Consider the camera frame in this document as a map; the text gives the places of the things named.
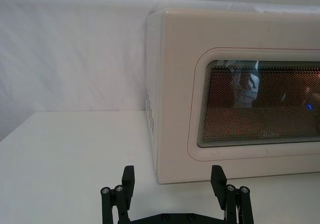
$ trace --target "white tabletop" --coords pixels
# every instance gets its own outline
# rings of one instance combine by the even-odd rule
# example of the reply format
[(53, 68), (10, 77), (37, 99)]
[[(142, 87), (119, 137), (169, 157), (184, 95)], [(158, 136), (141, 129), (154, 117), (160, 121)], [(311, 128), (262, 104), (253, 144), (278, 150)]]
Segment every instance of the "white tabletop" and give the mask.
[[(0, 142), (0, 223), (102, 223), (100, 189), (120, 184), (125, 165), (136, 174), (131, 220), (166, 212), (222, 218), (209, 182), (157, 183), (147, 131), (143, 111), (34, 114)], [(319, 223), (320, 173), (228, 183), (251, 189), (257, 224)]]

